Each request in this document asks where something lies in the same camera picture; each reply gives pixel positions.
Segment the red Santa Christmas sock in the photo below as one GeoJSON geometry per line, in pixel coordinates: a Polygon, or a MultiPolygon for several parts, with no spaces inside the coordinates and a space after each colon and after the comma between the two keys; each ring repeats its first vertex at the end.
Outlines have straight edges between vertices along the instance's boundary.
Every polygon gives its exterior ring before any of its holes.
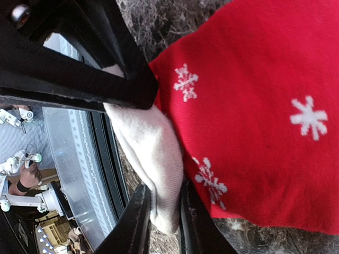
{"type": "Polygon", "coordinates": [[[338,1],[232,1],[150,67],[149,110],[104,107],[160,231],[187,178],[213,218],[338,234],[338,1]]]}

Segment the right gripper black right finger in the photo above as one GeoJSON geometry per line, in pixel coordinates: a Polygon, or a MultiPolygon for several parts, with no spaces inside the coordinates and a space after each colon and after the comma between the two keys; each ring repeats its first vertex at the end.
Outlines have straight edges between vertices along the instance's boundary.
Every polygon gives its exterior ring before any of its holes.
{"type": "Polygon", "coordinates": [[[180,252],[236,253],[215,226],[191,181],[185,180],[180,193],[180,252]]]}

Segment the operator hand with wristband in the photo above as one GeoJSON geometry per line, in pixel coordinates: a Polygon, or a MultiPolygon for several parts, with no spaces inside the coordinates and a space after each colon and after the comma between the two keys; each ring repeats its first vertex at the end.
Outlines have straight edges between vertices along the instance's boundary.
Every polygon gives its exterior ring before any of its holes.
{"type": "Polygon", "coordinates": [[[34,162],[28,168],[23,165],[21,167],[20,182],[23,187],[31,188],[38,185],[41,182],[42,174],[38,168],[38,165],[34,162]]]}

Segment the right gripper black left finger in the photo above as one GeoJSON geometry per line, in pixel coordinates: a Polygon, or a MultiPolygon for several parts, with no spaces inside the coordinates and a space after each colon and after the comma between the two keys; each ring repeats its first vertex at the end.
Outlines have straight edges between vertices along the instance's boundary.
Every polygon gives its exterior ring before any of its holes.
{"type": "Polygon", "coordinates": [[[139,184],[116,226],[95,253],[149,253],[150,207],[150,190],[139,184]]]}

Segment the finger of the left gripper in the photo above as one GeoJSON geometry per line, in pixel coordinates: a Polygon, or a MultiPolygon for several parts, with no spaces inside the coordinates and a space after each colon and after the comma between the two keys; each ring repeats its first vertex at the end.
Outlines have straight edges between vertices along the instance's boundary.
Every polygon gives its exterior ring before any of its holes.
{"type": "Polygon", "coordinates": [[[1,102],[147,110],[158,83],[116,1],[1,1],[1,102]]]}

